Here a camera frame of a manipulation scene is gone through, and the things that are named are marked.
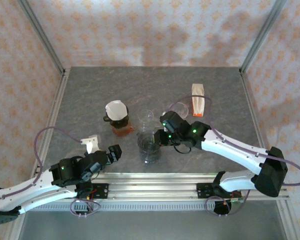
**granite surface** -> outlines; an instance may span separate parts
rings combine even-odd
[[[220,132],[250,145],[258,145],[253,120],[237,68],[213,67],[72,67],[65,88],[56,126],[78,139],[101,136],[102,149],[120,144],[122,157],[109,165],[112,173],[217,173],[240,171],[244,168],[212,152],[193,149],[190,154],[177,153],[172,147],[162,147],[158,163],[145,164],[140,159],[137,131],[124,137],[113,134],[103,121],[105,106],[121,100],[128,106],[131,123],[137,126],[137,112],[150,109],[155,117],[174,101],[191,94],[192,83],[203,84],[205,95],[213,100],[211,117]],[[183,101],[189,107],[186,120],[202,121],[191,116],[191,99]],[[83,155],[83,145],[56,130],[53,132],[44,169],[64,157]]]

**patterned wallpaper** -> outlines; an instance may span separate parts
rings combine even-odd
[[[300,164],[300,0],[286,3],[247,76],[263,138]],[[290,166],[287,182],[296,181],[300,172]],[[289,191],[300,225],[300,186]]]
[[[64,68],[239,67],[275,0],[29,0]]]
[[[29,179],[60,79],[17,1],[0,0],[0,187]]]

